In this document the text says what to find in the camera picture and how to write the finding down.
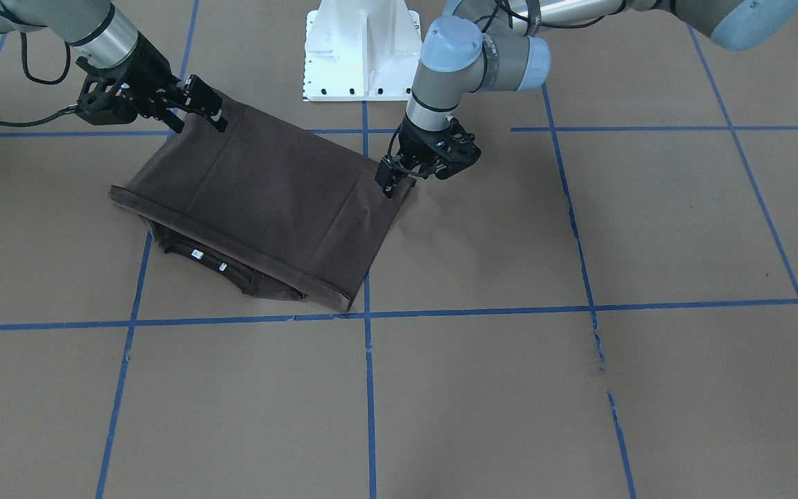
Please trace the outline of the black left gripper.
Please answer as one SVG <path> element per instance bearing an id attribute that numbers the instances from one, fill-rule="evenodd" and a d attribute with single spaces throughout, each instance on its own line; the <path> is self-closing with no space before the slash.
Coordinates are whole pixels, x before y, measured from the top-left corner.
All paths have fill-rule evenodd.
<path id="1" fill-rule="evenodd" d="M 434 175 L 446 180 L 475 164 L 481 149 L 475 145 L 475 134 L 466 129 L 455 117 L 447 120 L 447 127 L 430 132 L 403 118 L 398 129 L 399 151 L 395 156 L 383 156 L 375 174 L 381 193 L 392 199 L 397 186 L 406 177 Z"/>

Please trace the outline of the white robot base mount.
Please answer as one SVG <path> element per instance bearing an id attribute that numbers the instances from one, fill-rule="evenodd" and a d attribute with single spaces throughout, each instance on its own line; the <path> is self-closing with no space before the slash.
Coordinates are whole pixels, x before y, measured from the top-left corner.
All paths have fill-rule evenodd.
<path id="1" fill-rule="evenodd" d="M 322 1 L 305 28 L 304 101 L 411 98 L 423 40 L 405 1 Z"/>

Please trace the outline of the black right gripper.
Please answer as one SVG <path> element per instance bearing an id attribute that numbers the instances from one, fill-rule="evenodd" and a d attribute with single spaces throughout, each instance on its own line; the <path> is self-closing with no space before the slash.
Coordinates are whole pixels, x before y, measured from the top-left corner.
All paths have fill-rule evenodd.
<path id="1" fill-rule="evenodd" d="M 76 105 L 76 116 L 92 125 L 133 123 L 138 116 L 165 123 L 180 134 L 186 124 L 174 110 L 202 117 L 218 132 L 225 132 L 228 121 L 222 116 L 222 96 L 197 75 L 179 84 L 167 59 L 149 42 L 137 35 L 137 43 L 127 59 L 115 67 L 98 69 L 88 58 L 79 57 L 77 66 L 87 73 Z M 173 98 L 179 92 L 179 105 Z"/>

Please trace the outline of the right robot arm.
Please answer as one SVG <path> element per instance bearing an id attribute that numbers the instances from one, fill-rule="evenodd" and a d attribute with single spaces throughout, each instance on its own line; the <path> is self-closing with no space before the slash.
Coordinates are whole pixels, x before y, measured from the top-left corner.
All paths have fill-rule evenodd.
<path id="1" fill-rule="evenodd" d="M 161 51 L 111 1 L 0 1 L 0 35 L 48 29 L 77 53 L 85 82 L 75 105 L 57 116 L 75 114 L 92 125 L 121 125 L 136 118 L 184 129 L 177 110 L 195 114 L 224 132 L 222 97 L 192 75 L 180 79 Z"/>

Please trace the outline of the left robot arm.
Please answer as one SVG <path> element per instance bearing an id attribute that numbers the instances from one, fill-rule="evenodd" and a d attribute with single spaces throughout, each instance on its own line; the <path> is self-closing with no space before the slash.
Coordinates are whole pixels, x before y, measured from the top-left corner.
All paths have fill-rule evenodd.
<path id="1" fill-rule="evenodd" d="M 798 1 L 449 1 L 423 38 L 397 152 L 381 158 L 375 180 L 393 197 L 408 177 L 449 179 L 478 161 L 475 136 L 455 111 L 463 95 L 528 91 L 545 82 L 551 51 L 545 29 L 588 28 L 636 10 L 673 15 L 728 51 L 769 39 Z"/>

